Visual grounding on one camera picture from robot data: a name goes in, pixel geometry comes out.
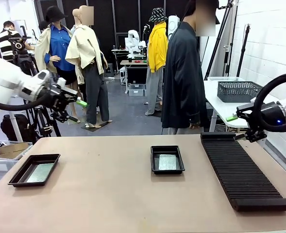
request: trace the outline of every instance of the white brick wall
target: white brick wall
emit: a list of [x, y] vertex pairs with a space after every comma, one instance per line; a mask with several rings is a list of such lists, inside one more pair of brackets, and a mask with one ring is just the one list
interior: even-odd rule
[[[239, 0], [230, 76], [235, 76], [246, 25], [251, 30], [240, 76], [266, 85], [286, 73], [286, 1]], [[286, 98], [286, 84], [272, 95]], [[270, 133], [269, 141], [286, 157], [286, 133]]]

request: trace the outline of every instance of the black basket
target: black basket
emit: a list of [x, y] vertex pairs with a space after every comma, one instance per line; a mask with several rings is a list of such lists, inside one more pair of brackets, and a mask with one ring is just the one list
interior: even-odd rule
[[219, 82], [217, 96], [225, 103], [249, 103], [262, 88], [253, 82]]

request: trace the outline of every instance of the black hat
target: black hat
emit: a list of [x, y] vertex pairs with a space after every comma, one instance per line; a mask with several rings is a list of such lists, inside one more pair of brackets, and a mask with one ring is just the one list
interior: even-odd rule
[[165, 16], [163, 8], [154, 8], [149, 22], [161, 22], [166, 21], [167, 19], [168, 18]]
[[46, 13], [46, 22], [53, 23], [61, 19], [66, 18], [67, 16], [62, 13], [62, 11], [57, 6], [51, 6], [47, 9]]

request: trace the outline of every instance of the person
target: person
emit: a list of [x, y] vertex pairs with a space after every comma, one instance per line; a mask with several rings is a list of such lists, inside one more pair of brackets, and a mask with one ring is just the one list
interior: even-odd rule
[[186, 14], [168, 44], [162, 127], [169, 134], [203, 131], [206, 100], [196, 30], [218, 24], [218, 0], [190, 0]]
[[66, 60], [77, 65], [84, 76], [88, 103], [85, 127], [101, 128], [101, 125], [97, 124], [97, 105], [100, 107], [102, 121], [112, 122], [109, 119], [108, 91], [103, 75], [107, 61], [100, 50], [95, 32], [86, 26], [89, 23], [85, 21], [84, 7], [87, 6], [73, 10], [76, 30], [70, 41]]
[[147, 55], [146, 89], [148, 91], [148, 110], [146, 116], [161, 111], [163, 66], [166, 63], [168, 38], [166, 35], [166, 20], [163, 8], [152, 10], [149, 22], [154, 22], [154, 28], [149, 36]]
[[[70, 30], [61, 24], [65, 16], [57, 6], [51, 6], [47, 9], [45, 20], [49, 23], [47, 28], [40, 35], [35, 49], [35, 59], [39, 71], [48, 69], [57, 73], [66, 80], [66, 87], [78, 91], [78, 81], [75, 71], [75, 65], [65, 60], [66, 52], [72, 34]], [[70, 104], [72, 116], [76, 119], [77, 113], [74, 103]]]
[[46, 21], [41, 21], [38, 25], [40, 32], [42, 33], [45, 29], [47, 29], [49, 23]]
[[[0, 51], [4, 60], [13, 63], [13, 50], [11, 43], [9, 42], [9, 33], [12, 34], [12, 37], [21, 37], [21, 35], [16, 31], [14, 23], [6, 21], [3, 23], [3, 30], [0, 33]], [[25, 43], [25, 48], [27, 50], [35, 50], [35, 47], [30, 46], [28, 43]]]

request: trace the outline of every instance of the table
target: table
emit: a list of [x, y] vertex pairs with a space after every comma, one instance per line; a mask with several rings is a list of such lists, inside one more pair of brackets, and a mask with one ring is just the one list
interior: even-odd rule
[[123, 60], [121, 61], [120, 65], [125, 67], [125, 73], [126, 73], [126, 79], [125, 79], [125, 86], [126, 86], [126, 90], [125, 90], [125, 94], [127, 94], [129, 92], [129, 87], [128, 87], [128, 69], [135, 69], [137, 68], [137, 66], [142, 66], [143, 68], [146, 67], [147, 69], [147, 63], [143, 62], [144, 60], [141, 60], [141, 62], [136, 63], [136, 60], [133, 60], [132, 62], [129, 62], [128, 60]]
[[117, 57], [119, 57], [118, 55], [121, 56], [127, 56], [129, 54], [129, 51], [127, 50], [112, 50], [114, 56], [115, 56], [115, 61], [116, 61], [116, 69], [117, 69], [117, 73], [119, 72], [119, 67], [118, 67], [118, 60], [117, 60]]
[[[286, 171], [258, 144], [240, 144], [286, 197]], [[178, 145], [186, 171], [155, 176], [151, 145]], [[29, 155], [45, 153], [61, 154], [46, 186], [7, 185]], [[271, 231], [286, 232], [286, 213], [235, 212], [200, 135], [43, 138], [0, 181], [0, 233]]]
[[[211, 125], [210, 125], [210, 132], [214, 132], [217, 115], [223, 120], [223, 122], [228, 127], [232, 128], [248, 128], [248, 124], [246, 120], [244, 119], [237, 119], [234, 121], [227, 122], [226, 118], [232, 116], [233, 114], [236, 114], [236, 108], [244, 105], [246, 103], [224, 103], [217, 97], [217, 91], [218, 91], [218, 82], [219, 81], [244, 81], [241, 78], [237, 77], [213, 77], [212, 79], [208, 81], [204, 81], [204, 88], [205, 88], [205, 97], [207, 101], [212, 105], [214, 108]], [[268, 95], [265, 98], [266, 103], [270, 102], [276, 102], [278, 99], [272, 95]]]

